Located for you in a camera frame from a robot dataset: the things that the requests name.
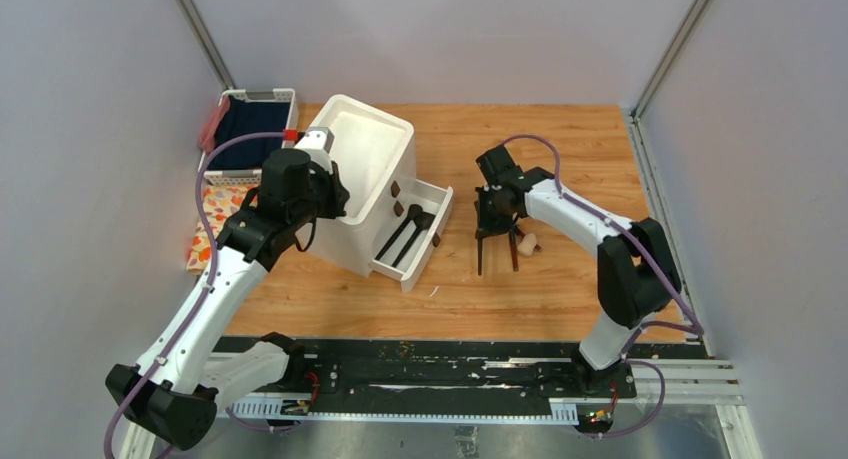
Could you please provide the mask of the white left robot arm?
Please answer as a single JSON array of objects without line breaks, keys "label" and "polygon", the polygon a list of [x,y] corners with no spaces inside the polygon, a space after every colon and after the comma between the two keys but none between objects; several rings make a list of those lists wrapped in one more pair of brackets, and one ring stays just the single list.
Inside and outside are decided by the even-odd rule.
[{"label": "white left robot arm", "polygon": [[304,226],[345,216],[350,194],[338,165],[330,157],[333,133],[326,127],[304,132],[285,130],[279,138],[296,138],[272,152],[261,167],[259,186],[214,234],[203,211],[198,213],[209,238],[211,255],[204,272],[158,340],[132,365],[115,365],[106,386],[118,409],[103,441],[111,458],[117,424],[125,418],[166,441],[171,449],[195,447],[217,415],[230,413],[247,394],[270,384],[283,392],[305,381],[313,393],[319,379],[306,371],[304,348],[279,333],[260,337],[247,351],[218,366],[207,360],[245,298],[291,247],[306,252]]}]

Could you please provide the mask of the white bottom drawer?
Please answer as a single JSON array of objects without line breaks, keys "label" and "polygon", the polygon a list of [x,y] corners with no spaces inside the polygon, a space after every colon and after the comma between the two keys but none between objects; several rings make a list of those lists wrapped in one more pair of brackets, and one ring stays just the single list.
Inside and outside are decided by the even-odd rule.
[{"label": "white bottom drawer", "polygon": [[416,180],[407,187],[393,182],[375,210],[382,214],[368,266],[413,290],[434,250],[443,241],[455,191]]}]

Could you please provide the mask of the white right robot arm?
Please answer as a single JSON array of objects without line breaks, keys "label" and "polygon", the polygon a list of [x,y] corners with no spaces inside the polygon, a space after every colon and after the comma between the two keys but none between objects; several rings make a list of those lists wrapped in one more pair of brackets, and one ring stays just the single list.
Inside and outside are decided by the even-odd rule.
[{"label": "white right robot arm", "polygon": [[601,313],[571,355],[571,382],[596,396],[611,382],[639,328],[681,291],[680,278],[662,225],[612,214],[574,194],[558,176],[540,167],[523,170],[498,145],[476,159],[484,183],[474,203],[475,240],[506,235],[517,239],[519,220],[542,222],[580,245],[596,261]]}]

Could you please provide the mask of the white drawer organizer box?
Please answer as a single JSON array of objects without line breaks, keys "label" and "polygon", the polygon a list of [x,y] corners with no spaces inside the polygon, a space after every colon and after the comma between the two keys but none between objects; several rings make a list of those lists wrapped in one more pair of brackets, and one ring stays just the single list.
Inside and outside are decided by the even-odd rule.
[{"label": "white drawer organizer box", "polygon": [[344,94],[325,103],[311,123],[335,136],[331,157],[350,193],[347,215],[320,219],[309,253],[367,277],[382,214],[375,210],[393,181],[407,187],[416,180],[415,130],[405,119]]}]

